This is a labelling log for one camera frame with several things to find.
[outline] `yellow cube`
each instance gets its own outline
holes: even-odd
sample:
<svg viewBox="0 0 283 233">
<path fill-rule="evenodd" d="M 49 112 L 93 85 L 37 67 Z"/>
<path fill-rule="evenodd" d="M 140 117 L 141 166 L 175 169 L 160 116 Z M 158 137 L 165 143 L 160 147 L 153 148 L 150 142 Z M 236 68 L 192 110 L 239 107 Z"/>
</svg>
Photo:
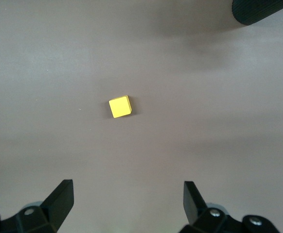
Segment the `yellow cube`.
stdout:
<svg viewBox="0 0 283 233">
<path fill-rule="evenodd" d="M 128 96 L 121 96 L 109 101 L 111 112 L 114 118 L 129 115 L 132 107 Z"/>
</svg>

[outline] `gray surface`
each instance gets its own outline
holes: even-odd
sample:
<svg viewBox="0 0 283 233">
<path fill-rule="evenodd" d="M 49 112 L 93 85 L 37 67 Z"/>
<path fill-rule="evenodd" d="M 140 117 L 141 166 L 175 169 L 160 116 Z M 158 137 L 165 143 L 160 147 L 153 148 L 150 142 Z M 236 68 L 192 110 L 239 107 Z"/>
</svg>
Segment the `gray surface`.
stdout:
<svg viewBox="0 0 283 233">
<path fill-rule="evenodd" d="M 283 10 L 243 27 L 230 7 L 0 1 L 2 218 L 72 178 L 60 232 L 176 233 L 192 180 L 283 233 Z"/>
</svg>

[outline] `black plastic bracket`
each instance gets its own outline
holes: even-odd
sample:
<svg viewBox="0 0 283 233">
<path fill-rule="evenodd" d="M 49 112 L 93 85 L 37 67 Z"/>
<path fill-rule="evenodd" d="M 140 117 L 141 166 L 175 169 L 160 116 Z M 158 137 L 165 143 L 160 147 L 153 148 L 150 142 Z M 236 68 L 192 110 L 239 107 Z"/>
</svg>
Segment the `black plastic bracket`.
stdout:
<svg viewBox="0 0 283 233">
<path fill-rule="evenodd" d="M 189 221 L 179 233 L 280 233 L 266 218 L 248 215 L 242 222 L 217 208 L 208 208 L 195 183 L 184 183 L 184 209 Z"/>
<path fill-rule="evenodd" d="M 0 233 L 55 233 L 73 207 L 73 182 L 63 180 L 40 206 L 22 209 L 0 220 Z"/>
</svg>

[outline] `metal screw head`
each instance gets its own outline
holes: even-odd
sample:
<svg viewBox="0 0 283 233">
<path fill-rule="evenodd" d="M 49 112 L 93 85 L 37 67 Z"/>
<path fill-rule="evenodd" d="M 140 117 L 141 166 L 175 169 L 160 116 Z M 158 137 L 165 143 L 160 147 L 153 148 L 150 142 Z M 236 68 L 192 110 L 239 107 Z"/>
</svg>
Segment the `metal screw head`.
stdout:
<svg viewBox="0 0 283 233">
<path fill-rule="evenodd" d="M 249 218 L 249 221 L 252 223 L 252 224 L 254 224 L 254 225 L 256 225 L 256 226 L 261 226 L 262 225 L 262 222 L 259 220 L 259 218 L 257 218 L 257 217 L 250 217 Z"/>
<path fill-rule="evenodd" d="M 214 217 L 219 217 L 220 216 L 220 213 L 218 210 L 215 210 L 215 209 L 211 209 L 210 210 L 210 214 Z"/>
<path fill-rule="evenodd" d="M 25 215 L 31 215 L 35 210 L 34 209 L 28 209 L 24 212 Z"/>
</svg>

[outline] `black object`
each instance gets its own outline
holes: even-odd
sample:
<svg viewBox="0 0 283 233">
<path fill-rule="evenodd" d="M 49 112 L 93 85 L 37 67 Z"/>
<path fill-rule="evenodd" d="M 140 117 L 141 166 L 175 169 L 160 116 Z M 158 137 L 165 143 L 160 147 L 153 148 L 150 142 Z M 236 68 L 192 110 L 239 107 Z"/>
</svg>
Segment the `black object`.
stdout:
<svg viewBox="0 0 283 233">
<path fill-rule="evenodd" d="M 63 180 L 40 206 L 22 209 L 0 221 L 0 233 L 55 233 L 72 209 L 73 182 Z"/>
<path fill-rule="evenodd" d="M 233 0 L 232 13 L 236 20 L 245 25 L 266 18 L 283 9 L 283 0 Z"/>
<path fill-rule="evenodd" d="M 248 215 L 239 222 L 217 208 L 208 208 L 195 183 L 184 183 L 184 209 L 189 221 L 179 233 L 280 233 L 266 218 Z"/>
</svg>

